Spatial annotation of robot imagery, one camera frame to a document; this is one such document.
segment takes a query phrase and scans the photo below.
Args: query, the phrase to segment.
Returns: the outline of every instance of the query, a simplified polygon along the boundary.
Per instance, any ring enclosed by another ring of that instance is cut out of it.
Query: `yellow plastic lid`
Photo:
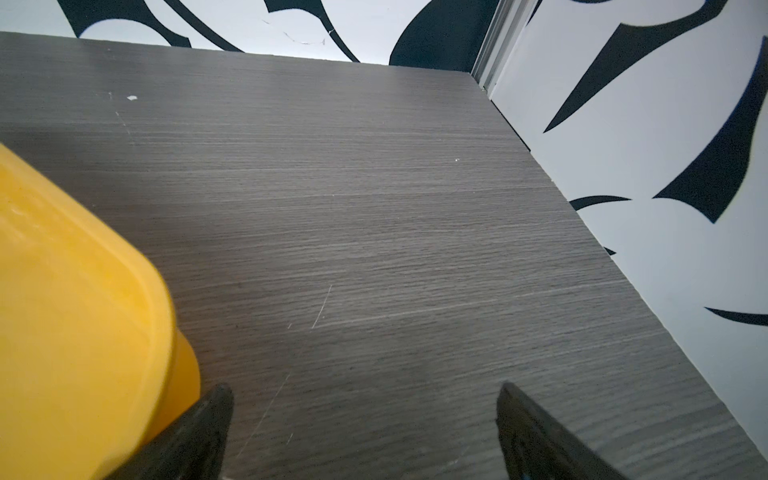
[[[124,462],[158,410],[175,335],[152,264],[0,144],[3,477],[101,478]]]

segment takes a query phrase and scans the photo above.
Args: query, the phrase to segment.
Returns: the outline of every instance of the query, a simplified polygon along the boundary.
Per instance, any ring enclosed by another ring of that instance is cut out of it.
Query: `scratch mark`
[[[448,467],[452,467],[453,465],[456,465],[458,461],[462,459],[462,457],[467,452],[467,450],[469,450],[469,447],[464,447],[462,452],[458,454],[458,457],[456,457],[456,460],[451,460],[450,462],[443,465],[438,473],[443,473]]]
[[[264,415],[261,416],[261,420],[259,420],[259,422],[256,424],[256,428],[253,429],[253,431],[250,433],[250,437],[248,437],[248,440],[245,441],[245,445],[243,445],[243,448],[241,448],[240,451],[237,453],[235,460],[237,460],[240,457],[240,455],[243,453],[243,450],[245,450],[245,448],[248,446],[248,442],[250,442],[253,436],[256,435],[256,430],[258,430],[259,427],[261,426],[261,422],[263,422],[264,419],[266,418],[266,414],[270,412],[270,408],[272,408],[272,404],[275,402],[275,399],[280,394],[280,390],[283,389],[289,377],[290,377],[290,373],[286,376],[286,379],[283,380],[283,383],[280,385],[280,388],[277,389],[275,396],[272,397],[272,400],[270,400],[270,404],[266,406],[266,410],[264,410]]]
[[[267,20],[264,20],[263,18],[259,18],[259,20],[261,20],[265,25],[269,25],[270,27],[275,28],[276,30],[280,30],[279,28],[275,27],[274,25],[269,23]],[[280,30],[280,31],[283,33],[283,35],[288,37],[288,39],[291,40],[293,43],[300,43],[301,45],[325,45],[326,44],[325,38],[322,41],[298,41],[298,40],[294,40],[290,35],[288,35],[287,31],[284,31],[284,30]]]
[[[333,288],[333,284],[331,283],[331,286],[328,287],[328,293],[326,293],[326,299],[323,300],[323,306],[320,307],[320,311],[317,313],[317,318],[315,318],[315,323],[312,324],[312,328],[311,329],[314,329],[315,325],[317,325],[317,320],[320,319],[320,314],[323,312],[323,309],[326,307],[326,302],[328,301],[328,295],[331,294],[331,289],[332,288]]]
[[[583,283],[581,285],[564,286],[564,287],[561,287],[561,288],[551,288],[549,290],[539,290],[539,291],[536,291],[536,292],[519,293],[517,295],[507,296],[504,299],[491,298],[491,299],[488,299],[488,300],[479,300],[479,301],[476,301],[476,302],[453,303],[451,305],[432,306],[432,307],[429,307],[429,308],[423,308],[423,309],[418,309],[418,310],[409,310],[407,312],[387,313],[387,314],[384,314],[384,315],[367,316],[367,317],[358,318],[358,319],[339,320],[339,321],[336,321],[336,322],[324,323],[323,325],[320,325],[317,328],[325,328],[327,326],[347,325],[347,324],[350,324],[350,323],[370,322],[370,321],[373,321],[373,320],[389,320],[389,319],[397,318],[399,316],[417,315],[419,313],[439,312],[441,310],[451,310],[451,309],[454,309],[454,308],[462,308],[462,307],[466,307],[466,306],[485,305],[485,304],[491,304],[491,303],[498,303],[498,302],[501,302],[502,300],[511,300],[511,299],[517,299],[517,298],[525,298],[527,296],[546,295],[548,293],[570,292],[570,291],[573,291],[573,290],[581,290],[581,289],[584,289],[584,288],[591,288],[593,286],[615,285],[617,283],[623,283],[623,282],[626,282],[626,280],[622,279],[622,280],[608,280],[606,282]]]

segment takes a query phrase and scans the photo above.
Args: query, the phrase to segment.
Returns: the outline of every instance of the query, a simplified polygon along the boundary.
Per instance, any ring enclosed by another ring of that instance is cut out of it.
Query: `black and white patterned wallpaper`
[[[768,454],[768,2],[539,0],[492,100]]]
[[[0,0],[0,31],[470,71],[498,0]]]

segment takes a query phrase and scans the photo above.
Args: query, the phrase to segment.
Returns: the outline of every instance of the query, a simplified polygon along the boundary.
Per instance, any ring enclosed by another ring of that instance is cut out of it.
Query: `wood grain texture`
[[[232,385],[227,477],[504,478],[505,380],[631,478],[766,477],[468,74],[5,33],[0,65],[0,141]]]

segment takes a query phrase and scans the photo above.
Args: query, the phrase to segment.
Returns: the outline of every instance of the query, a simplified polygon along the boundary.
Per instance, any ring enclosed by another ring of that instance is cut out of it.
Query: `laminate board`
[[[232,386],[228,478],[505,478],[507,380],[630,478],[766,477],[468,74],[8,33],[0,65],[0,141]]]

